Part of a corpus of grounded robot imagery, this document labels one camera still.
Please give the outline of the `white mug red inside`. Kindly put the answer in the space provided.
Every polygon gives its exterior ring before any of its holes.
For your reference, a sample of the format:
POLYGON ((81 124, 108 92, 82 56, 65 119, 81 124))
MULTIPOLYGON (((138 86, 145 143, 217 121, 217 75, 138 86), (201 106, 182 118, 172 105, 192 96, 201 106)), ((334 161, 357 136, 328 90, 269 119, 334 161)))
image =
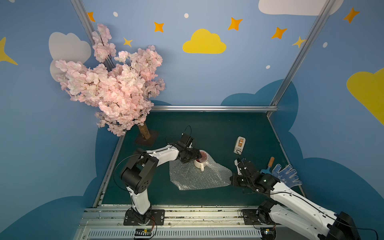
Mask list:
POLYGON ((207 164, 208 154, 205 151, 200 151, 200 154, 201 157, 194 161, 194 165, 203 172, 207 164))

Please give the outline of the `clear bubble wrap sheet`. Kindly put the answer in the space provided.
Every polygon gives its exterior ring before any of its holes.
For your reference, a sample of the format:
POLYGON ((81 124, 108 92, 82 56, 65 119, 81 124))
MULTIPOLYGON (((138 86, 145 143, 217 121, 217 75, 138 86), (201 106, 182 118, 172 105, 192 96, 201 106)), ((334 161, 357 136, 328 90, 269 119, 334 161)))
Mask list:
POLYGON ((171 182, 180 191, 226 187, 231 184, 230 177, 233 175, 231 170, 218 164, 209 154, 203 172, 195 167, 194 161, 183 164, 179 160, 170 162, 169 170, 171 182))

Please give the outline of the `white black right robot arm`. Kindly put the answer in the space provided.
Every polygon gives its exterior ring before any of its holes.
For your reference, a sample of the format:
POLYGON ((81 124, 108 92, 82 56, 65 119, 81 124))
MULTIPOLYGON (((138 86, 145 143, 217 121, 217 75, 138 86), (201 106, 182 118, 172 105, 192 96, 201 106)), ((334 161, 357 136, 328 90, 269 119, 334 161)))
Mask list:
POLYGON ((271 174, 258 171, 252 162, 236 159, 237 172, 230 178, 235 187, 248 188, 267 197, 255 210, 243 210, 245 224, 282 225, 309 240, 359 240, 351 216, 327 210, 297 195, 271 174))

